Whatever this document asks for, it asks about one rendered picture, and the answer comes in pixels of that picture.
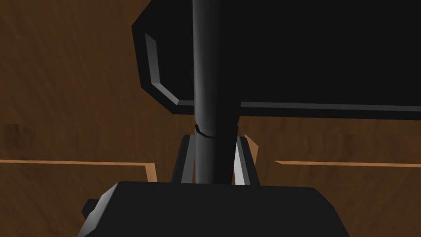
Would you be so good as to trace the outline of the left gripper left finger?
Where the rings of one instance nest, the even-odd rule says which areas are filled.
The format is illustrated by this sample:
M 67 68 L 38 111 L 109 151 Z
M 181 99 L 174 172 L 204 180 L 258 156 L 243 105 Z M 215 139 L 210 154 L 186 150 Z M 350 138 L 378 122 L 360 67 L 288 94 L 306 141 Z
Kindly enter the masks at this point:
M 195 136 L 182 137 L 176 164 L 173 170 L 172 183 L 192 183 L 195 160 Z

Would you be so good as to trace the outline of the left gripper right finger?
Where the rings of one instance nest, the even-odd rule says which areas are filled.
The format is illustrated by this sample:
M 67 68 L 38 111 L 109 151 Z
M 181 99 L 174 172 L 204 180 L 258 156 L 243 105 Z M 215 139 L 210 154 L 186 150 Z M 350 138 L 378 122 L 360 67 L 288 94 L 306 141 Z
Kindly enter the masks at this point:
M 248 136 L 238 136 L 234 158 L 234 184 L 259 186 L 256 171 L 258 145 Z

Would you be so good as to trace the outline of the dark grey bar handle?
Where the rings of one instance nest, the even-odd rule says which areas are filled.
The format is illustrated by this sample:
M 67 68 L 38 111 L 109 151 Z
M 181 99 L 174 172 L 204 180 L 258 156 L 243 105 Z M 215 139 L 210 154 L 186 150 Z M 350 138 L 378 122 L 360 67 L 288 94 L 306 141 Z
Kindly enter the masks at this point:
M 192 0 L 195 181 L 232 182 L 240 100 L 225 0 Z

